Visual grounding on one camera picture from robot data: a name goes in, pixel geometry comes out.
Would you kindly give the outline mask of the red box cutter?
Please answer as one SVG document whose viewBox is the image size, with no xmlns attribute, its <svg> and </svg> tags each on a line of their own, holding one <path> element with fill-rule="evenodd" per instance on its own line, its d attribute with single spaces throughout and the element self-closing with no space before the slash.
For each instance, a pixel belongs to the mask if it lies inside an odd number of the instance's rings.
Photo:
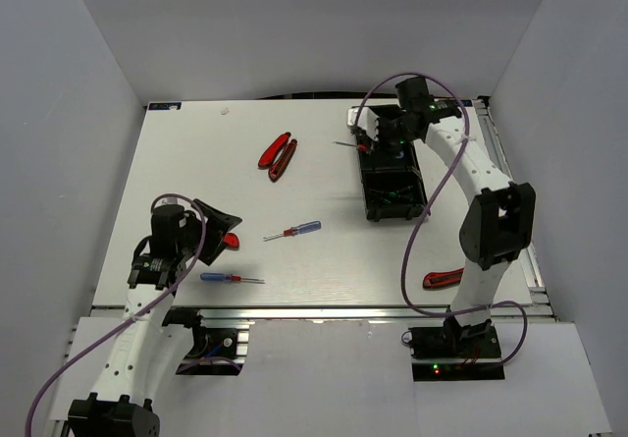
<svg viewBox="0 0 628 437">
<path fill-rule="evenodd" d="M 235 233 L 226 233 L 223 237 L 223 243 L 225 244 L 226 249 L 229 250 L 238 250 L 240 247 L 239 238 Z"/>
</svg>

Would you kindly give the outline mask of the blue handled screwdriver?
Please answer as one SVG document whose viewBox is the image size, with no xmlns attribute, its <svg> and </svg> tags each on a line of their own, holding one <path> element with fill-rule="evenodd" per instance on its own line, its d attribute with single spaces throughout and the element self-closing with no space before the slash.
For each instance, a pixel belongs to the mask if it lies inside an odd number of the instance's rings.
<svg viewBox="0 0 628 437">
<path fill-rule="evenodd" d="M 369 148 L 369 147 L 368 147 L 367 145 L 365 145 L 365 144 L 355 144 L 355 143 L 348 143 L 348 142 L 342 142 L 342 141 L 333 141 L 333 142 L 332 142 L 332 144 L 335 144 L 335 145 L 340 145 L 340 146 L 345 146 L 345 147 L 351 147 L 351 148 L 354 148 L 354 149 L 356 149 L 357 151 L 362 152 L 362 153 L 371 153 L 371 152 L 372 152 L 372 149 L 371 149 L 371 148 Z M 402 158 L 403 156 L 404 156 L 404 152 L 403 152 L 403 151 L 401 151 L 400 153 L 396 154 L 396 155 L 394 156 L 394 158 L 396 158 L 396 159 L 400 159 L 400 158 Z"/>
<path fill-rule="evenodd" d="M 263 241 L 268 242 L 268 241 L 272 241 L 272 240 L 280 239 L 280 238 L 294 237 L 298 235 L 309 234 L 311 232 L 319 231 L 321 228 L 322 228 L 322 223 L 320 221 L 310 221 L 304 224 L 287 228 L 278 234 L 264 237 Z"/>
<path fill-rule="evenodd" d="M 205 272 L 200 275 L 200 280 L 213 283 L 229 283 L 229 284 L 264 284 L 263 279 L 246 278 L 234 274 Z"/>
</svg>

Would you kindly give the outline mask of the blue handled screwdriver bottom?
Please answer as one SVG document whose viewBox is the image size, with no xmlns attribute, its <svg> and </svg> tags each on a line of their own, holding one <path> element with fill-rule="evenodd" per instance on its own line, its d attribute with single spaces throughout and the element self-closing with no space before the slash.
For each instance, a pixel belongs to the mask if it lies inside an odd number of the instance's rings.
<svg viewBox="0 0 628 437">
<path fill-rule="evenodd" d="M 205 272 L 200 275 L 200 280 L 213 283 L 229 283 L 229 284 L 264 284 L 263 279 L 246 278 L 234 274 Z"/>
</svg>

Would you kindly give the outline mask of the green black precision screwdriver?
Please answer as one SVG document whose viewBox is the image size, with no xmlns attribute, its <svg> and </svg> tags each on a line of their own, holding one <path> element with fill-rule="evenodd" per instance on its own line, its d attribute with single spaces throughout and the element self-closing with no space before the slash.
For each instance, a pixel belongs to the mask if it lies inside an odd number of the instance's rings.
<svg viewBox="0 0 628 437">
<path fill-rule="evenodd" d="M 390 198 L 400 199 L 404 197 L 412 197 L 413 196 L 413 187 L 407 186 L 395 191 L 386 191 L 385 192 Z"/>
</svg>

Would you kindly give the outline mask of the red black cutter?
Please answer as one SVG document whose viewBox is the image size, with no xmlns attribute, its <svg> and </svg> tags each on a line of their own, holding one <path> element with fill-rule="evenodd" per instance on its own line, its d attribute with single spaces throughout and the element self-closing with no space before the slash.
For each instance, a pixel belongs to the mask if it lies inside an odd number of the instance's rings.
<svg viewBox="0 0 628 437">
<path fill-rule="evenodd" d="M 463 268 L 446 271 L 428 273 L 422 283 L 424 290 L 440 290 L 446 289 L 460 284 L 462 279 Z"/>
</svg>

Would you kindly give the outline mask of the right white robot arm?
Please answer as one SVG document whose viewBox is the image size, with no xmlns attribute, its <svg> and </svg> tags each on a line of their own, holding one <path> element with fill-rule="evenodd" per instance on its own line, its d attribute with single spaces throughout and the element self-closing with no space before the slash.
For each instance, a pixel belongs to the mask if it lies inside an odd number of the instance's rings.
<svg viewBox="0 0 628 437">
<path fill-rule="evenodd" d="M 468 203 L 459 229 L 466 257 L 461 283 L 445 316 L 445 349 L 464 357 L 479 344 L 478 334 L 491 322 L 491 308 L 505 271 L 531 242 L 536 193 L 528 183 L 505 175 L 470 134 L 470 118 L 460 98 L 438 101 L 430 77 L 397 74 L 400 113 L 378 121 L 374 145 L 400 152 L 422 141 L 444 162 L 446 180 L 455 179 Z"/>
</svg>

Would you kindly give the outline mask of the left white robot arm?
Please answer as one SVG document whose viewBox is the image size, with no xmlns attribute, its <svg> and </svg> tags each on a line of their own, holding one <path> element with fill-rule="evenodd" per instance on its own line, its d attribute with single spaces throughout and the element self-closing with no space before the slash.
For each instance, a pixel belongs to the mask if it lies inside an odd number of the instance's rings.
<svg viewBox="0 0 628 437">
<path fill-rule="evenodd" d="M 152 203 L 150 233 L 131 257 L 123 321 L 108 339 L 112 349 L 88 396 L 70 405 L 74 435 L 159 435 L 157 396 L 182 360 L 207 346 L 198 311 L 173 306 L 177 288 L 196 263 L 219 257 L 240 222 L 199 199 Z"/>
</svg>

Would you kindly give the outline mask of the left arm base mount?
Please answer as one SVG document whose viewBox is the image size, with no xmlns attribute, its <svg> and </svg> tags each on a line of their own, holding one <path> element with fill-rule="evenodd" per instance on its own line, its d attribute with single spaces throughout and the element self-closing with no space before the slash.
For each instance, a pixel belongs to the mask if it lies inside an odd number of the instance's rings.
<svg viewBox="0 0 628 437">
<path fill-rule="evenodd" d="M 178 325 L 192 339 L 191 349 L 178 366 L 176 374 L 183 376 L 239 376 L 243 369 L 243 354 L 238 348 L 241 328 L 221 325 L 206 317 L 200 309 L 171 309 L 163 326 Z"/>
</svg>

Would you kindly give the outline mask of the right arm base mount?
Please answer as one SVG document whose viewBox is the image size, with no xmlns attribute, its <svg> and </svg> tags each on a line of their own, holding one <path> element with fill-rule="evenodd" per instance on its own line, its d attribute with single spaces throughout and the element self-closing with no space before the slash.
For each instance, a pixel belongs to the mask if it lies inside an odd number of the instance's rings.
<svg viewBox="0 0 628 437">
<path fill-rule="evenodd" d="M 505 379 L 494 325 L 480 335 L 455 341 L 444 326 L 412 327 L 401 334 L 409 348 L 414 382 Z"/>
</svg>

